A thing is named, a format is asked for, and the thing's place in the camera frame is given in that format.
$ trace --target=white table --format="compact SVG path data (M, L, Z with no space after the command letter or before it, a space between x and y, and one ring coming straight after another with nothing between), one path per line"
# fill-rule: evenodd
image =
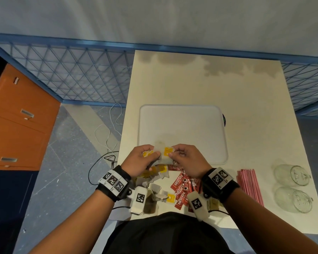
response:
M314 181L300 189L313 198L308 214L282 210L273 200L278 184L272 167L285 163L310 171L296 116L279 61L136 51L118 163L137 145L139 109L144 104L216 105L226 117L229 159L222 167L255 169L265 207L303 233L318 234L318 195ZM177 173L155 183L169 189ZM178 209L159 203L159 214ZM223 214L212 216L224 228L237 228Z

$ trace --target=wristband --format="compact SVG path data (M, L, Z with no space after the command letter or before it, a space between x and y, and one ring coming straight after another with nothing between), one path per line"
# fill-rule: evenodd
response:
M118 165L114 170L109 170L98 181L96 190L103 192L112 201L116 202L126 198L130 180L131 176Z
M204 192L218 199L221 203L231 195L234 189L240 186L222 168L210 169L201 179Z

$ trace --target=black shirt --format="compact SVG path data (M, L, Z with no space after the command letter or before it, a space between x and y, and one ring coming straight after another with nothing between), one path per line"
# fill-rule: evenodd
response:
M227 254L219 232L205 222L168 212L124 222L109 237L103 254Z

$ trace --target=concrete floor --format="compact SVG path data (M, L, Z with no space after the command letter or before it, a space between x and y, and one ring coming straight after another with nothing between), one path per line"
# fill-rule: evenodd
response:
M113 129L107 107L91 107L102 123L110 128L120 141L121 136ZM120 108L112 110L112 120L116 120ZM123 115L118 123L123 123ZM308 155L313 178L318 192L318 119L298 118L301 135ZM122 131L122 126L115 126ZM87 174L101 153L93 146L87 132L81 130L64 106L60 107L37 182L21 227L15 254L28 253L49 232L66 219L93 193ZM102 161L90 173L90 179L97 181L109 165ZM115 221L108 221L92 253L101 253L107 238L114 230ZM254 253L237 229L222 229L222 234L230 249L235 253ZM318 235L308 235L318 243Z

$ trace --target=clear glass jar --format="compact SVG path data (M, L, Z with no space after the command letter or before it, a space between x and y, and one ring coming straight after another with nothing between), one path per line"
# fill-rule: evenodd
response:
M279 207L288 212L306 214L312 210L313 199L307 193L294 188L278 188L274 193L274 200Z
M278 165L274 169L274 177L284 186L305 186L310 182L311 176L301 166L288 164Z

